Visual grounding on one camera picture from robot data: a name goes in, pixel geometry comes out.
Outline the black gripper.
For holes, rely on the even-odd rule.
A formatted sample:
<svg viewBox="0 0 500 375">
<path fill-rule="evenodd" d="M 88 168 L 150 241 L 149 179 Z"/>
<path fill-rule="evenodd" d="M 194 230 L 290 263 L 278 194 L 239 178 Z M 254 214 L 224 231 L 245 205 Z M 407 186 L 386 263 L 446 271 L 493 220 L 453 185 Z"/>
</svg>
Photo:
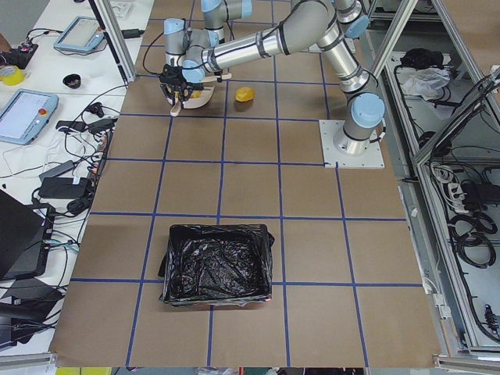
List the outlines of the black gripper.
<svg viewBox="0 0 500 375">
<path fill-rule="evenodd" d="M 188 101 L 192 96 L 194 88 L 185 80 L 181 66 L 165 64 L 159 75 L 159 81 L 160 88 L 171 105 L 174 104 L 174 92 L 181 92 L 182 102 Z"/>
</svg>

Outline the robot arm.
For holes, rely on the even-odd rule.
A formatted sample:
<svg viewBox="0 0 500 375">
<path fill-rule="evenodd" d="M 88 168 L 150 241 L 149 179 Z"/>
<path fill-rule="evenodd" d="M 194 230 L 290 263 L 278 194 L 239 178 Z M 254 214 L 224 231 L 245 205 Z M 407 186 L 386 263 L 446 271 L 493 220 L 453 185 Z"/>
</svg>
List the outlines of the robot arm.
<svg viewBox="0 0 500 375">
<path fill-rule="evenodd" d="M 217 34 L 220 43 L 225 42 L 224 25 L 232 20 L 250 17 L 252 0 L 201 0 L 205 29 Z"/>
<path fill-rule="evenodd" d="M 348 117 L 333 137 L 336 149 L 349 156 L 362 155 L 374 142 L 385 105 L 374 93 L 375 78 L 356 59 L 346 38 L 359 36 L 368 18 L 358 1 L 293 1 L 289 14 L 276 26 L 226 41 L 224 24 L 252 14 L 250 1 L 203 1 L 205 27 L 187 27 L 185 20 L 164 22 L 166 63 L 159 74 L 160 87 L 177 116 L 194 91 L 222 80 L 233 66 L 292 55 L 316 45 L 340 80 L 347 99 Z"/>
</svg>

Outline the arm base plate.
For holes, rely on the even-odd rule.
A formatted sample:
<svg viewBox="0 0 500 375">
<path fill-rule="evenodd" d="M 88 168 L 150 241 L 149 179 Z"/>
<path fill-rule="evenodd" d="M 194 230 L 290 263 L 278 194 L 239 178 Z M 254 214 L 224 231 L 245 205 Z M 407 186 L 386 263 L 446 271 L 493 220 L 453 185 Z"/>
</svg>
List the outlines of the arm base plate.
<svg viewBox="0 0 500 375">
<path fill-rule="evenodd" d="M 344 120 L 319 120 L 319 127 L 325 168 L 378 170 L 385 167 L 376 129 L 368 140 L 354 141 L 344 133 Z"/>
</svg>

